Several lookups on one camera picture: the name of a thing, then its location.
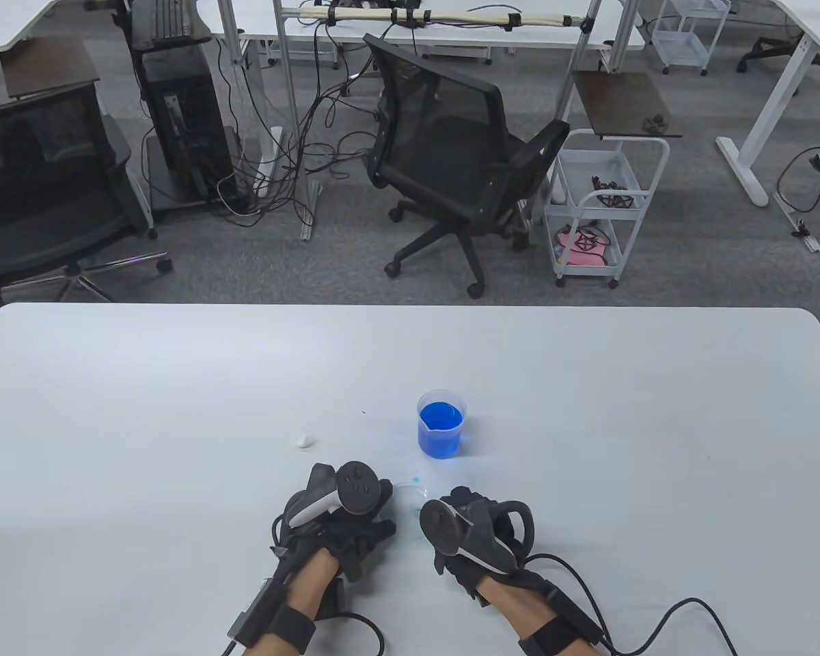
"black mesh office chair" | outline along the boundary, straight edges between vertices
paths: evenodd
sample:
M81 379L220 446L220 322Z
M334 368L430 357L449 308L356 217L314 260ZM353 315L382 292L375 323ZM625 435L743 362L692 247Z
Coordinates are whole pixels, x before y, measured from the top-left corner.
M80 260L150 230L125 165L131 150L94 85L0 107L0 306L3 291L62 282L112 301L91 276L142 262L172 270L166 252L95 266ZM57 275L41 276L56 269Z
M385 86L377 140L367 159L370 181L380 189L391 185L409 199L389 212L392 221L400 221L405 210L437 221L398 251L385 272L394 278L401 260L455 234L476 278L467 294L479 298L485 282L472 235L504 233L517 203L541 187L569 125L551 121L525 143L507 131L495 85L371 35L364 41ZM521 249L522 241L514 247Z
M745 54L738 61L738 66L735 70L738 72L747 72L747 62L751 59L769 59L770 57L792 57L795 48L802 40L804 32L796 38L757 38L756 43L753 44L753 49ZM813 66L820 66L820 55L814 57Z

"white desk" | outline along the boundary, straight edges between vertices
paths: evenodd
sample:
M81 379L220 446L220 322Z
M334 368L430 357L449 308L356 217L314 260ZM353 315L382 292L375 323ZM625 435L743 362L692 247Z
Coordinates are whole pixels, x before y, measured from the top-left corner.
M0 2L0 53L22 40L36 21L48 12L57 0L12 0Z
M735 142L729 137L717 137L716 143L726 162L741 182L747 195L754 205L764 207L769 203L769 194L766 193L751 167L763 151L771 132L778 124L781 115L790 102L792 94L808 72L814 62L814 57L820 53L820 0L774 0L775 4L784 10L787 16L804 30L804 37L798 44L788 62L778 84L771 92L771 96L759 118L756 119L750 134L744 140L744 145L738 150Z
M287 7L297 7L300 0L285 0ZM444 12L463 12L463 10L478 7L481 4L476 0L425 0L422 9L436 7ZM547 0L517 0L510 2L524 12L534 13L566 13L575 16L585 16L589 8L588 0L560 0L558 9ZM234 15L237 27L243 30L244 38L276 38L276 18L273 13L272 0L234 0ZM200 0L197 3L197 12L200 18L209 25L215 34L223 34L222 18L219 13L217 0ZM616 28L623 13L623 6L618 0L603 0L595 26L589 35L589 47L596 50L606 48L604 41L616 35ZM329 28L332 37L338 43L358 43L364 34L370 32L379 36L385 31L387 23L376 21L344 21ZM313 26L301 25L294 18L286 21L286 34L292 40L313 40ZM389 30L386 38L395 44L412 44L412 31L406 27L395 25ZM319 40L327 41L325 28L320 27L317 32ZM451 25L429 25L416 30L417 46L500 46L516 48L573 48L579 40L579 30L576 27L518 27L513 31L504 31L498 27L467 30ZM629 50L644 48L644 38L637 29L632 28Z
M448 461L415 443L439 385L469 406ZM348 459L527 502L623 650L697 595L741 656L820 656L810 314L94 303L0 310L0 656L216 656L273 571L273 517ZM353 608L390 656L520 653L421 541L372 560ZM369 656L367 631L322 623L309 653ZM728 654L700 610L668 653Z

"glove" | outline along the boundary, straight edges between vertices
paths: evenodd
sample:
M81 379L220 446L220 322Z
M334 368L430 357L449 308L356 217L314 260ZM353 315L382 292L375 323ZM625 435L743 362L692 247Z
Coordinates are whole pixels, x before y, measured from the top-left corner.
M441 497L441 501L445 501L453 507L466 506L472 501L481 499L486 500L493 508L497 506L497 501L488 499L479 493L472 493L464 486L456 487L450 494ZM479 563L464 556L445 556L443 553L435 552L435 570L438 574L443 575L444 569L450 572L467 593L484 607L488 606L489 602L476 590L476 586L480 584L484 577L489 577L500 584L509 585L513 588L535 590L546 597L555 586L541 575L528 571L523 567L525 559L528 558L528 553L525 553L522 543L517 540L510 517L507 515L496 516L493 518L492 527L495 531L495 537L506 544L507 548L513 552L513 556L516 557L517 563L519 563L519 569L510 575L495 574L485 566L479 565Z
M362 560L379 543L395 535L395 523L391 519L374 520L392 496L390 480L380 479L379 486L377 505L364 515L352 515L344 508L339 508L294 530L283 523L279 544L273 548L273 553L279 558L273 578L285 581L289 575L300 571L319 549L328 549L340 562L338 574L345 573L351 582L361 578ZM298 494L288 501L289 506Z

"wrist strap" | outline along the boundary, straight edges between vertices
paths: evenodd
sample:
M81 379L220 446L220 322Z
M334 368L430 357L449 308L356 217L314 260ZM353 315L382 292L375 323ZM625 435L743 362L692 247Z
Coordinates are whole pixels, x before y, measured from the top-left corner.
M530 637L519 641L525 656L556 656L581 634L562 616L556 616Z
M313 638L313 633L316 632L316 624L300 610L283 603L264 632L265 635L272 633L279 636L295 647L298 653L304 653L310 644L310 638Z

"floor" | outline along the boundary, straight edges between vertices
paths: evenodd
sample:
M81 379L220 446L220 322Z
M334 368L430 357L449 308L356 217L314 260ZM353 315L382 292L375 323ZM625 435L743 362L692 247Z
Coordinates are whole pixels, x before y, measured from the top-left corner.
M658 9L656 4L642 4L645 16L656 15ZM730 135L741 143L785 65L782 59L756 62L747 74L736 74L735 62L757 36L784 34L779 26L784 15L744 2L735 18L773 26L731 22L707 78L682 68L673 68L668 76L660 74L662 65L653 48L629 54L626 69L653 74L686 137L672 143L666 174L619 289L609 290L598 280L571 280L566 288L556 288L545 245L538 242L525 253L514 254L510 243L489 237L477 242L488 285L477 303L795 306L810 310L820 320L820 253L810 254L791 237L786 219L775 206L759 209L750 203L714 146L717 135ZM59 6L36 29L72 31L85 38L102 77L101 100L132 144L131 167L139 175L139 142L150 122L139 107L128 53L108 12L86 14L75 5ZM208 55L214 65L215 49L210 48ZM351 68L359 66L363 56L351 55ZM492 66L448 61L498 84L511 131L529 137L553 113L568 57L568 53L534 51L511 56L500 51ZM593 57L586 65L595 65ZM265 75L273 102L285 107L281 68L276 66ZM323 66L324 81L333 83L341 75ZM214 78L228 122L226 87L217 74ZM307 106L316 82L313 65L298 63L295 79L301 106ZM360 81L353 102L373 107L378 91L378 82ZM0 101L5 100L4 93L0 77ZM247 97L235 93L232 100L241 132L253 134L256 119ZM571 121L581 126L585 117L575 112ZM328 131L319 120L313 138L335 144L345 132L373 125L369 115L339 107L334 128ZM369 143L369 137L357 135L345 147L354 150ZM754 167L764 187L773 187L795 153L816 144L820 145L820 70L808 75ZM638 156L648 159L643 152ZM170 250L176 265L172 274L158 275L152 266L98 281L120 299L140 303L473 303L465 293L472 276L457 242L449 238L408 260L400 278L386 277L382 268L392 253L428 223L408 217L392 224L386 212L397 195L375 190L358 161L341 165L341 170L350 178L337 181L327 173L319 175L325 190L309 243L299 240L300 225L291 210L267 215L247 229L200 212L170 219L159 228L159 242ZM810 166L795 167L785 179L785 190L803 189L813 175ZM820 240L820 204L808 221ZM152 249L150 241L130 238L109 255ZM90 299L79 292L70 300Z

